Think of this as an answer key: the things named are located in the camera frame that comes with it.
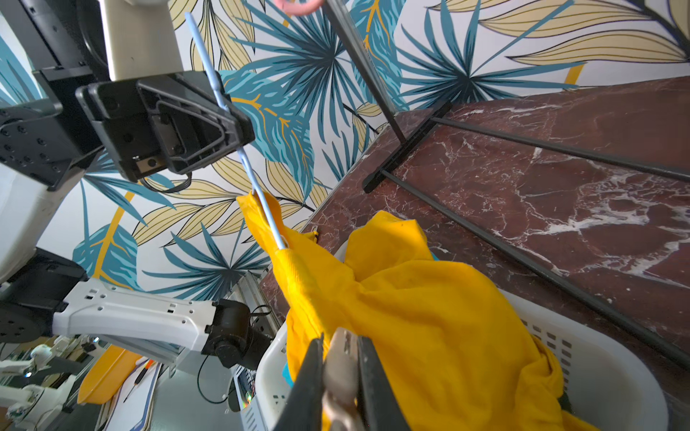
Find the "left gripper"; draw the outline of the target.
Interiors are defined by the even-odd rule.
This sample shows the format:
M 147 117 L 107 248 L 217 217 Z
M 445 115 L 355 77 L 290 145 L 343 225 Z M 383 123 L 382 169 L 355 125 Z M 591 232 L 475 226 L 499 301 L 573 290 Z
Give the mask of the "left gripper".
M 1 163 L 50 191 L 87 169 L 102 145 L 132 182 L 162 170 L 186 175 L 235 152 L 233 123 L 221 119 L 204 72 L 96 84 L 89 66 L 32 74 L 46 96 L 1 109 Z M 251 119 L 225 99 L 253 143 Z

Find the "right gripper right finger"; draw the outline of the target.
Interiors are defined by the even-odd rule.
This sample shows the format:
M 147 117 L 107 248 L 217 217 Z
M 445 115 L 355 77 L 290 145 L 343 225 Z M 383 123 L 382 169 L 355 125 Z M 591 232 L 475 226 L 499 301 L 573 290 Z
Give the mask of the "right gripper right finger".
M 373 341 L 367 337 L 359 337 L 358 350 L 357 409 L 364 429 L 411 431 Z

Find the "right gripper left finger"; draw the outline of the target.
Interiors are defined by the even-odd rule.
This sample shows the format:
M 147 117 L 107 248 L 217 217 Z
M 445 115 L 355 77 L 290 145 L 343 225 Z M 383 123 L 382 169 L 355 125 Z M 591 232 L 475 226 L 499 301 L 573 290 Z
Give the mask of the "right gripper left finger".
M 298 378 L 290 392 L 275 431 L 320 431 L 322 429 L 323 336 L 313 339 L 307 349 Z

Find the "beige clothespin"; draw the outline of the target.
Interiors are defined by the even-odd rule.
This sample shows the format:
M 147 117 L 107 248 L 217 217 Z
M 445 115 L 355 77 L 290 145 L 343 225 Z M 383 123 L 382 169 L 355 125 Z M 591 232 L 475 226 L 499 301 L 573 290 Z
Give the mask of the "beige clothespin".
M 358 411 L 359 337 L 345 328 L 338 328 L 323 367 L 323 413 L 330 421 L 330 430 L 364 430 Z

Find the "yellow t-shirt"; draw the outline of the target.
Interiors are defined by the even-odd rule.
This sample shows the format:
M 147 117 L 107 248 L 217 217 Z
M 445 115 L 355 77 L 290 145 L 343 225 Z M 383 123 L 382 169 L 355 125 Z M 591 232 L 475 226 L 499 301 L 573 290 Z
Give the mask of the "yellow t-shirt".
M 259 199 L 238 201 L 289 303 L 286 356 L 297 376 L 311 340 L 342 328 L 372 340 L 414 430 L 586 430 L 564 408 L 556 356 L 532 336 L 494 283 L 436 260 L 413 220 L 376 213 L 338 260 L 309 233 L 280 228 Z

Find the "light blue wire hanger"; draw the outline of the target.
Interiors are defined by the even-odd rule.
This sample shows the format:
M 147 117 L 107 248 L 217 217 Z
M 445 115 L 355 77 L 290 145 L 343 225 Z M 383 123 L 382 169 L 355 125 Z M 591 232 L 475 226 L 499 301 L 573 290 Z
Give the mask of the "light blue wire hanger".
M 192 39 L 196 44 L 196 48 L 199 53 L 199 59 L 201 60 L 204 72 L 208 77 L 208 83 L 210 84 L 210 88 L 216 99 L 217 106 L 221 111 L 224 112 L 221 119 L 230 120 L 233 123 L 231 129 L 235 132 L 236 138 L 234 139 L 233 144 L 231 144 L 231 147 L 235 152 L 237 152 L 237 154 L 239 154 L 240 162 L 244 167 L 245 173 L 247 174 L 248 179 L 252 185 L 253 192 L 258 197 L 262 205 L 266 221 L 269 227 L 271 228 L 271 233 L 273 235 L 274 241 L 276 242 L 276 246 L 279 250 L 285 250 L 287 248 L 287 245 L 283 241 L 283 237 L 273 217 L 271 207 L 266 199 L 266 195 L 256 175 L 253 173 L 251 161 L 244 150 L 244 146 L 250 143 L 250 141 L 248 140 L 248 136 L 244 133 L 244 131 L 242 131 L 239 118 L 237 118 L 237 116 L 231 113 L 229 105 L 226 103 L 225 95 L 221 89 L 221 82 L 219 80 L 219 76 L 217 75 L 217 71 L 213 68 L 213 63 L 210 59 L 210 54 L 206 49 L 203 37 L 201 35 L 201 31 L 199 30 L 196 20 L 193 18 L 191 13 L 185 13 L 184 16 L 185 22 L 187 23 L 190 29 Z

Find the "pink wire hanger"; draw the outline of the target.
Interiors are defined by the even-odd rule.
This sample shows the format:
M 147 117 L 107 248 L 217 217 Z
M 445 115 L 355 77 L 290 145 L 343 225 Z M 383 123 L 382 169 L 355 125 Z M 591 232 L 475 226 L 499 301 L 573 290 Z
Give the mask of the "pink wire hanger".
M 299 1 L 290 2 L 287 0 L 275 0 L 274 4 L 280 11 L 288 15 L 306 16 L 318 11 L 325 2 L 323 0 L 309 0 L 300 3 Z

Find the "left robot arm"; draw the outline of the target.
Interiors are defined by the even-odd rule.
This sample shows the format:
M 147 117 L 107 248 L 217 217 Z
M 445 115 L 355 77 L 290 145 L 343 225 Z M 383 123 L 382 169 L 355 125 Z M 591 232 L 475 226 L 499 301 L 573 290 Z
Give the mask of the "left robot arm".
M 101 154 L 115 180 L 145 188 L 192 174 L 255 139 L 208 66 L 187 72 L 165 1 L 5 1 L 27 56 L 1 66 L 1 339 L 97 335 L 169 343 L 256 369 L 269 348 L 246 305 L 179 300 L 100 281 L 38 245 Z

